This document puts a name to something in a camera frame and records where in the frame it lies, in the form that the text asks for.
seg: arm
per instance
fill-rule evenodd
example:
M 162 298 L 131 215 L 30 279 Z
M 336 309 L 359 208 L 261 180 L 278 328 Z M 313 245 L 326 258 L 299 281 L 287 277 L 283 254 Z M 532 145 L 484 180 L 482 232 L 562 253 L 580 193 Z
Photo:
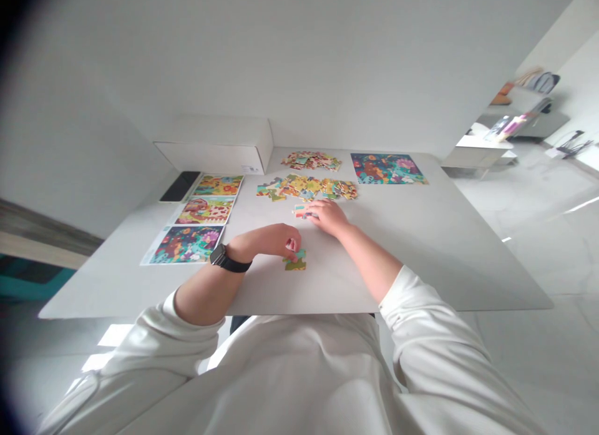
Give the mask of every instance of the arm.
M 257 254 L 297 260 L 299 231 L 270 225 L 235 237 L 227 255 L 249 263 Z M 244 273 L 205 265 L 163 303 L 145 310 L 101 371 L 69 393 L 39 432 L 117 433 L 198 374 L 217 348 L 218 329 Z
M 347 250 L 379 303 L 396 345 L 396 377 L 411 394 L 466 406 L 515 433 L 543 433 L 477 334 L 433 287 L 350 224 L 334 202 L 315 202 L 308 210 L 318 214 L 311 221 Z
M 337 238 L 358 266 L 362 279 L 377 303 L 385 297 L 403 263 L 381 248 L 362 230 L 350 224 L 341 208 L 330 199 L 309 207 L 319 217 L 308 217 L 316 226 Z
M 274 224 L 235 237 L 226 254 L 241 263 L 257 254 L 279 255 L 297 261 L 301 235 L 293 226 Z M 177 315 L 197 326 L 215 324 L 231 306 L 245 273 L 232 273 L 219 266 L 206 265 L 185 282 L 175 295 Z

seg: white marble floor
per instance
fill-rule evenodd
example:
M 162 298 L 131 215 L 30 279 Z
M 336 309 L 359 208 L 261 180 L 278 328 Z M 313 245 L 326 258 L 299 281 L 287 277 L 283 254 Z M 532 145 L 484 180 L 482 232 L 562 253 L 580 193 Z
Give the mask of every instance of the white marble floor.
M 552 297 L 555 308 L 462 315 L 549 433 L 595 434 L 599 199 L 593 199 L 599 197 L 599 180 L 568 162 L 550 160 L 538 145 L 520 142 L 515 151 L 517 165 L 497 168 L 483 181 L 467 170 L 447 173 Z M 9 356 L 5 354 L 7 385 L 28 431 L 82 368 L 107 360 L 113 347 L 99 346 L 100 340 L 104 338 L 104 345 L 117 344 L 132 322 L 39 321 L 34 318 L 39 307 L 12 307 L 2 322 L 14 340 Z M 112 336 L 104 336 L 109 328 Z M 388 356 L 391 345 L 384 329 L 381 343 Z M 228 328 L 221 332 L 227 334 Z

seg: smartwatch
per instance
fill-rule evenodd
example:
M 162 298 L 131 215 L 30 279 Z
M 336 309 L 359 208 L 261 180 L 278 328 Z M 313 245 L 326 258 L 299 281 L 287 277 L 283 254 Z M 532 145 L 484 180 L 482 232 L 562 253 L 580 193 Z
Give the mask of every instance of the smartwatch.
M 212 265 L 220 266 L 227 271 L 232 271 L 233 273 L 245 273 L 250 269 L 251 265 L 251 262 L 241 263 L 228 258 L 226 255 L 226 246 L 222 243 L 212 251 L 212 254 L 210 254 L 210 263 Z

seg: smartphone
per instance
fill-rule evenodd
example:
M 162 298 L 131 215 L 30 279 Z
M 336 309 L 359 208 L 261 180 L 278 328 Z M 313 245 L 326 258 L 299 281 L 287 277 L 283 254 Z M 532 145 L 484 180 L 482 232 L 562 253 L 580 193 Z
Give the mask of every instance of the smartphone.
M 193 185 L 200 172 L 182 172 L 166 193 L 160 198 L 161 202 L 181 202 Z

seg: bag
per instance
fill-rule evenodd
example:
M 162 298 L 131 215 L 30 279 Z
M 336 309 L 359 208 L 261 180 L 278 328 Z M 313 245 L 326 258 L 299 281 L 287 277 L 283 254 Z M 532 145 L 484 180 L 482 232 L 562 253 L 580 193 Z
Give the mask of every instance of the bag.
M 559 80 L 560 77 L 558 75 L 554 75 L 551 72 L 545 72 L 532 77 L 526 85 L 526 88 L 534 90 L 535 92 L 548 94 L 557 85 Z

